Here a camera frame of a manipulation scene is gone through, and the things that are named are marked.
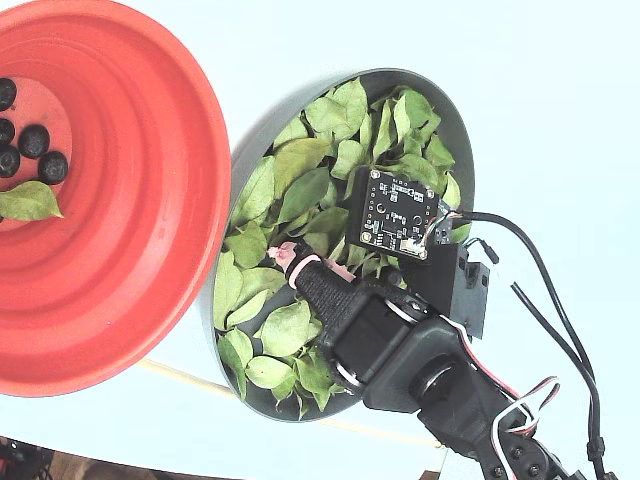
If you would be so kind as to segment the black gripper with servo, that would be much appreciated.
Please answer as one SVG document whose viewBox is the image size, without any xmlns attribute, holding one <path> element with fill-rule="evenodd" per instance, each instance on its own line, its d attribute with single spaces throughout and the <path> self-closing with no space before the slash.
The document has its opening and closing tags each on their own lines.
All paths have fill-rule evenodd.
<svg viewBox="0 0 640 480">
<path fill-rule="evenodd" d="M 439 311 L 397 288 L 355 280 L 305 242 L 267 255 L 323 327 L 316 344 L 341 386 L 359 400 L 424 400 L 440 376 Z"/>
</svg>

